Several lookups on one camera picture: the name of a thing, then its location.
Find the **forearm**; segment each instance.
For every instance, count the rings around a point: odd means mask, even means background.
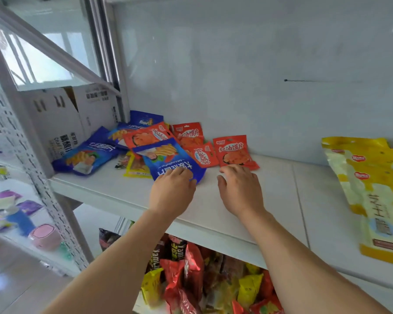
[[[145,211],[124,236],[57,296],[44,313],[132,311],[151,253],[172,221],[157,211]]]
[[[268,212],[241,218],[258,243],[288,314],[390,313],[327,265]]]

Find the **white back panel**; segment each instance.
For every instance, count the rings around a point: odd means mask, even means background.
[[[116,19],[131,109],[311,163],[325,136],[393,146],[393,0],[167,0]]]

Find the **cardboard box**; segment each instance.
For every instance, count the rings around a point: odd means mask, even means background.
[[[87,140],[100,126],[112,130],[120,119],[115,94],[101,85],[21,92],[50,161]]]

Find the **pink container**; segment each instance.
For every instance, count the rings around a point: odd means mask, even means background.
[[[50,224],[36,227],[28,236],[35,247],[45,251],[53,251],[61,244],[61,236],[57,228]]]

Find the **blue circle on package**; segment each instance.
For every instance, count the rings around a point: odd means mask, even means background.
[[[393,225],[385,218],[371,218],[369,225],[373,232],[383,237],[393,236]]]

